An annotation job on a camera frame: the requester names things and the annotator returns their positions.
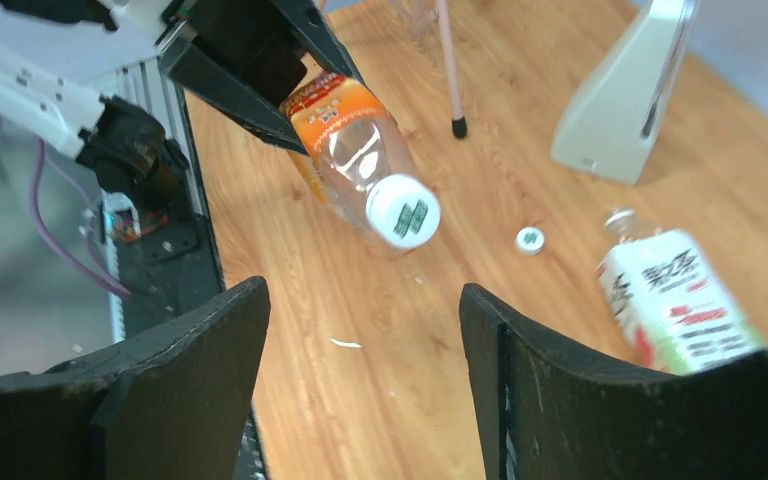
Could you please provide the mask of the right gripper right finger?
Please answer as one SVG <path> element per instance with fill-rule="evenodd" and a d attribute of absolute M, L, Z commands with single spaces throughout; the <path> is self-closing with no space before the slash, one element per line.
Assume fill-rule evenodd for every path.
<path fill-rule="evenodd" d="M 459 318 L 490 479 L 768 479 L 768 350 L 688 376 L 589 348 L 469 283 Z"/>

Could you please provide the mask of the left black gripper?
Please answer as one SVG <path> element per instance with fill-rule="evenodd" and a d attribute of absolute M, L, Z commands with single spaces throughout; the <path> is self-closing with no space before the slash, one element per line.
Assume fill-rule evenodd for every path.
<path fill-rule="evenodd" d="M 178 18 L 206 53 L 175 40 L 159 57 L 161 72 L 266 144 L 305 152 L 275 107 L 307 73 L 296 40 L 323 69 L 366 84 L 313 1 L 185 1 Z"/>

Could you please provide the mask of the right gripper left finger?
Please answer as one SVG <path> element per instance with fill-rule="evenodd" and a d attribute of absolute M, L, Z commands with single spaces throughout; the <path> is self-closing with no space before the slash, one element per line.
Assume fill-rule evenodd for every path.
<path fill-rule="evenodd" d="M 39 373 L 0 376 L 0 479 L 229 479 L 270 317 L 254 276 Z"/>

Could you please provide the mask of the orange label plastic bottle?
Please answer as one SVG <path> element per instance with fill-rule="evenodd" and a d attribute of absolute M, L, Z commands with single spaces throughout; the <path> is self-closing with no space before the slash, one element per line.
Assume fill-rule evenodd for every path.
<path fill-rule="evenodd" d="M 314 195 L 377 247 L 394 255 L 416 249 L 389 246 L 365 217 L 370 190 L 386 176 L 410 175 L 431 190 L 420 180 L 407 141 L 384 104 L 358 80 L 324 71 L 279 110 L 305 149 L 289 156 Z"/>

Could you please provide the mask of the white bottle cap green print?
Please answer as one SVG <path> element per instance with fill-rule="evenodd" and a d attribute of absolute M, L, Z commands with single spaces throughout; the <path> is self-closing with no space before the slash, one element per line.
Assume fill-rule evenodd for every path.
<path fill-rule="evenodd" d="M 441 206 L 436 195 L 418 179 L 393 174 L 370 190 L 365 217 L 389 246 L 410 250 L 426 244 L 437 232 Z"/>

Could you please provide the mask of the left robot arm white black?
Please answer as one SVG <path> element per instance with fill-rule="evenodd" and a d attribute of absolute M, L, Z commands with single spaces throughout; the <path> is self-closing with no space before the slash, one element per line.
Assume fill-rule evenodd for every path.
<path fill-rule="evenodd" d="M 303 145 L 280 104 L 310 56 L 360 72 L 312 1 L 0 1 L 14 16 L 60 25 L 129 25 L 154 44 L 160 72 L 262 142 Z M 100 187 L 154 211 L 186 192 L 183 155 L 161 123 L 116 95 L 43 69 L 0 42 L 0 116 L 92 170 Z"/>

